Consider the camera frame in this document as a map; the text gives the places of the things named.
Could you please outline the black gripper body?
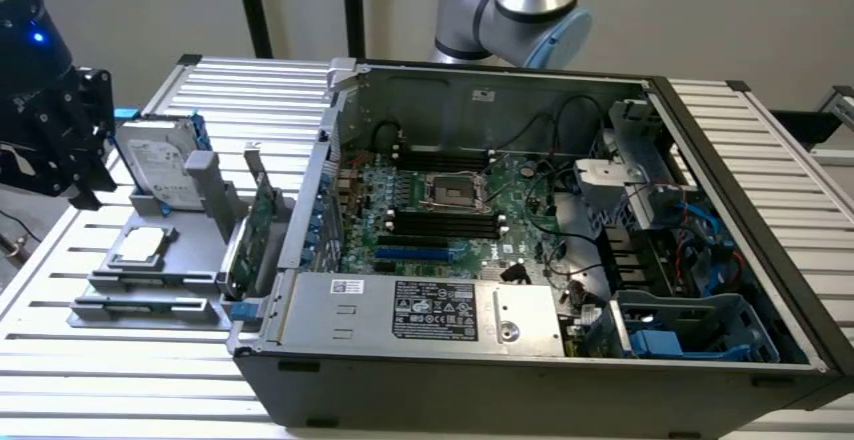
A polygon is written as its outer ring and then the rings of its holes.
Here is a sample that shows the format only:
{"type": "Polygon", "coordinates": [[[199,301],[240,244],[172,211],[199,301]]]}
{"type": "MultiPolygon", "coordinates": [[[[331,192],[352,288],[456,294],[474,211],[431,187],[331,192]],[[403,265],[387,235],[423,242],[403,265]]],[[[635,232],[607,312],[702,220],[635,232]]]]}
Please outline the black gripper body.
{"type": "Polygon", "coordinates": [[[83,133],[112,109],[112,74],[75,64],[44,0],[1,0],[1,128],[39,127],[39,116],[83,133]]]}

